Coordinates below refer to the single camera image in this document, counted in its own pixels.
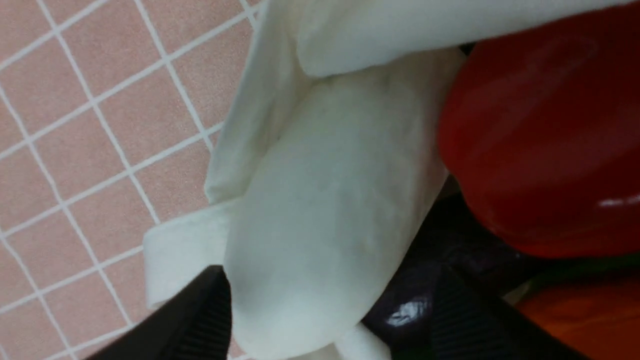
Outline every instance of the white fabric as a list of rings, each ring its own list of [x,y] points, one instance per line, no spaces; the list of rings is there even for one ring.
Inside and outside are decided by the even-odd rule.
[[[307,74],[343,74],[632,1],[311,0],[298,33],[298,55]]]
[[[212,207],[145,236],[148,302],[224,257],[251,356],[340,356],[332,342],[382,292],[444,181],[434,126],[462,59],[316,77],[628,2],[267,0],[209,164]]]
[[[222,264],[237,200],[196,211],[147,231],[143,240],[147,306],[155,309],[211,264]]]
[[[362,323],[335,343],[289,360],[391,360],[391,350]]]
[[[315,84],[239,204],[225,271],[251,356],[320,349],[373,306],[448,175],[435,151],[465,57],[431,51]]]

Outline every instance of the tiled floor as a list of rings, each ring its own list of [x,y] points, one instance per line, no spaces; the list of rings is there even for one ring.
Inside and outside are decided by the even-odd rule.
[[[82,359],[149,314],[142,235],[206,205],[257,3],[0,0],[0,359]]]

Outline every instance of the pink tile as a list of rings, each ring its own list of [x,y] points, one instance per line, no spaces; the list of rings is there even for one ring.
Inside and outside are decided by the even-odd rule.
[[[93,266],[62,211],[11,235],[8,241],[41,289]]]
[[[35,1],[0,1],[0,61],[20,51],[51,28]]]
[[[141,252],[107,267],[104,272],[131,321],[140,322],[151,314],[145,301],[145,262]]]
[[[0,160],[0,227],[19,225],[56,205],[56,198],[27,147]]]
[[[145,0],[145,8],[167,53],[243,11],[238,0]]]
[[[33,293],[18,262],[4,246],[0,246],[0,289],[0,307]]]
[[[107,345],[114,342],[117,338],[108,339],[105,341],[101,341],[97,344],[90,345],[86,348],[82,348],[81,350],[76,351],[76,356],[78,359],[86,359],[87,357],[94,355],[96,352],[106,348]]]
[[[106,99],[100,108],[132,165],[198,133],[164,67]]]
[[[126,326],[115,300],[98,274],[91,274],[45,295],[72,346]]]
[[[41,360],[65,349],[38,299],[0,314],[0,343],[13,360]]]
[[[252,28],[248,20],[175,60],[175,68],[205,127],[227,116],[248,54]]]
[[[22,141],[22,134],[9,110],[0,102],[0,152]]]
[[[129,178],[109,185],[70,207],[99,261],[142,245],[154,225]]]
[[[160,59],[133,0],[111,0],[63,32],[93,95]]]
[[[207,205],[204,179],[208,162],[209,151],[200,141],[137,173],[160,220],[169,220]]]
[[[87,102],[55,38],[0,72],[0,83],[31,134]]]
[[[44,0],[51,16],[53,16],[53,20],[57,24],[63,23],[92,2],[94,0]]]
[[[65,199],[124,170],[92,110],[44,135],[35,145]]]

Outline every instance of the red object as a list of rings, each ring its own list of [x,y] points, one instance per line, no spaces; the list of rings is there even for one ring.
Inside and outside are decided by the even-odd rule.
[[[438,143],[476,217],[521,251],[639,251],[640,3],[478,44]]]
[[[640,359],[640,272],[561,284],[516,307],[590,359]]]

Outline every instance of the black object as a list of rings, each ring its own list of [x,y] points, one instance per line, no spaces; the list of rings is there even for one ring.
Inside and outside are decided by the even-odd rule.
[[[457,266],[503,296],[549,261],[506,245],[474,218],[462,194],[437,201],[387,289],[362,320],[393,351],[428,344],[433,294],[443,266]]]
[[[465,53],[465,55],[469,56],[471,55],[471,51],[473,51],[475,46],[476,46],[475,42],[470,42],[468,44],[460,45],[460,50],[462,50],[462,52]]]
[[[133,330],[89,360],[226,360],[231,290],[210,266]]]
[[[431,322],[438,360],[587,359],[449,266],[440,274]]]

